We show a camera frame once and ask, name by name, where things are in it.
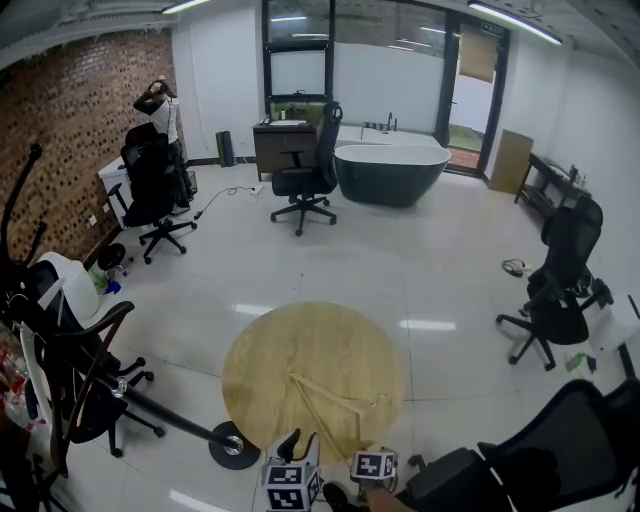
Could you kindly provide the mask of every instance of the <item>mesh chair back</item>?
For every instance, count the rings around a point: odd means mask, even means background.
[[[324,181],[335,188],[338,184],[333,167],[333,152],[338,140],[340,123],[342,122],[342,107],[337,101],[331,101],[324,106],[324,119],[320,131],[320,140],[316,148],[316,162]]]
[[[167,135],[156,133],[150,139],[133,139],[137,142],[126,145],[120,152],[131,181],[131,197],[134,201],[144,201],[166,195],[171,187],[165,176],[171,165]]]
[[[551,271],[562,288],[577,284],[585,272],[589,256],[600,238],[602,209],[582,196],[573,209],[559,208],[543,229],[549,246],[544,268]]]
[[[592,383],[572,381],[520,433],[499,446],[479,445],[516,509],[556,510],[627,481],[606,403]]]

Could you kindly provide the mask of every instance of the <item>person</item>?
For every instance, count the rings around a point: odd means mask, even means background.
[[[174,186],[176,204],[179,212],[189,210],[189,201],[193,199],[191,180],[187,174],[182,156],[182,143],[178,137],[177,119],[178,97],[167,85],[165,77],[160,75],[151,86],[133,104],[133,108],[146,114],[158,133],[166,133],[169,140],[169,159],[176,168]]]
[[[378,482],[362,480],[360,485],[367,497],[370,512],[415,512]],[[322,494],[332,512],[362,512],[362,510],[366,510],[350,503],[347,493],[333,482],[328,482],[322,487]]]

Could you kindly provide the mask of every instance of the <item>bathtub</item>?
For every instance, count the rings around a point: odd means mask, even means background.
[[[438,179],[451,153],[427,145],[354,145],[336,149],[338,183],[351,201],[413,206]]]
[[[342,146],[352,146],[355,144],[375,145],[389,144],[399,146],[409,146],[420,144],[424,146],[440,147],[438,141],[431,135],[411,132],[381,132],[373,128],[362,128],[362,126],[341,125],[338,132],[338,141],[336,148]]]

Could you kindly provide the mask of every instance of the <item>black cable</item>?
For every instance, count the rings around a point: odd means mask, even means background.
[[[218,197],[220,194],[222,194],[223,192],[226,192],[228,196],[235,196],[238,193],[238,190],[255,190],[255,188],[254,187],[229,187],[221,190],[211,198],[211,201],[207,203],[207,206],[205,206],[202,210],[196,213],[195,217],[193,217],[193,220],[198,220],[200,217],[202,217],[202,214],[205,212],[205,210],[209,208],[211,203],[213,203],[213,200],[216,197]]]
[[[504,260],[502,262],[502,270],[513,277],[522,277],[524,275],[524,269],[526,265],[524,261],[518,258],[512,258],[510,260]]]

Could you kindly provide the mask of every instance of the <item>round wooden table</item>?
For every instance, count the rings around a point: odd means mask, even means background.
[[[300,428],[296,458],[317,432],[320,462],[337,462],[380,441],[399,414],[405,379],[396,350],[384,330],[357,311],[326,302],[291,304],[256,319],[235,340],[224,366],[224,401],[259,448]],[[314,387],[364,404],[361,420]]]

